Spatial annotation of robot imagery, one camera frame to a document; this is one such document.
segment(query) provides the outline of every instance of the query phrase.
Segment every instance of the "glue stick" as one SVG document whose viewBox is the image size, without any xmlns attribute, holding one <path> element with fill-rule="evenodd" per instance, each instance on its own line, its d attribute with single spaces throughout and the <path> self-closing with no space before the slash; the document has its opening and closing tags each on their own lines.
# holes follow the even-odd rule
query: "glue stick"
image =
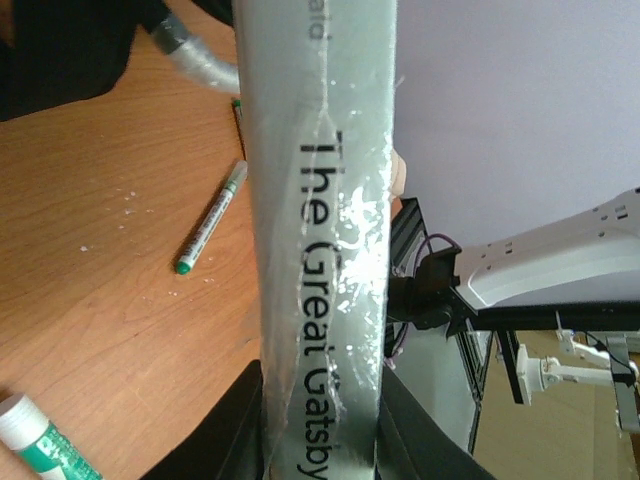
<svg viewBox="0 0 640 480">
<path fill-rule="evenodd" d="M 45 480 L 103 478 L 22 393 L 0 402 L 0 440 Z"/>
</svg>

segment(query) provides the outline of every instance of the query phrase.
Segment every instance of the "green marker tip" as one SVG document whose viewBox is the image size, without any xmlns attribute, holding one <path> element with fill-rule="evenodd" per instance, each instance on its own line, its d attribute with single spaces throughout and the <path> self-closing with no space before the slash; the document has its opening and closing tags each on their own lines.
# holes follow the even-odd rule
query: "green marker tip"
<svg viewBox="0 0 640 480">
<path fill-rule="evenodd" d="M 178 265 L 176 265 L 176 273 L 179 273 L 180 275 L 186 275 L 190 271 L 191 267 L 184 262 L 178 262 Z"/>
</svg>

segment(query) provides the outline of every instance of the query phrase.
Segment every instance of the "black bar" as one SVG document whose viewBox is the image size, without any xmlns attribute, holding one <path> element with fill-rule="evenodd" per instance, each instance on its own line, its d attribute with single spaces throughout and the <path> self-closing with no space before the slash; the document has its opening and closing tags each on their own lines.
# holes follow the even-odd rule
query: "black bar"
<svg viewBox="0 0 640 480">
<path fill-rule="evenodd" d="M 640 302 L 609 302 L 496 307 L 478 311 L 469 320 L 474 330 L 556 330 L 592 332 L 640 330 Z"/>
<path fill-rule="evenodd" d="M 518 372 L 516 370 L 516 364 L 518 363 L 518 349 L 520 343 L 515 332 L 511 330 L 498 330 L 498 341 L 500 342 L 502 359 L 504 360 L 504 366 L 507 369 L 507 377 L 509 377 L 509 384 L 511 385 L 511 393 L 513 393 L 513 401 L 517 404 L 523 405 L 522 391 L 520 390 L 520 384 L 518 383 Z"/>
</svg>

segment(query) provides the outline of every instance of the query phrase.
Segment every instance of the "wooden surface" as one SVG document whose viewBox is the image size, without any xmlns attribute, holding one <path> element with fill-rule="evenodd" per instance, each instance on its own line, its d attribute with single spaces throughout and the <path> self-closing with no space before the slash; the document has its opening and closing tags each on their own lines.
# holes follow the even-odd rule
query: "wooden surface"
<svg viewBox="0 0 640 480">
<path fill-rule="evenodd" d="M 230 29 L 173 4 L 234 59 Z M 230 97 L 140 32 L 113 92 L 0 124 L 0 145 L 0 389 L 31 396 L 106 478 L 137 479 L 258 355 L 248 189 L 194 272 L 172 270 L 241 155 Z M 0 472 L 33 478 L 4 448 Z"/>
</svg>

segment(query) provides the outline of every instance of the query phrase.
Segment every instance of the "gray wall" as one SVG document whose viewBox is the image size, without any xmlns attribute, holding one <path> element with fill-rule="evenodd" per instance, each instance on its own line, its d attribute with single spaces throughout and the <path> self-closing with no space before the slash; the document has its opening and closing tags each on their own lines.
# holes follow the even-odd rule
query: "gray wall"
<svg viewBox="0 0 640 480">
<path fill-rule="evenodd" d="M 430 232 L 485 243 L 640 186 L 640 2 L 399 0 L 397 76 L 395 146 Z"/>
</svg>

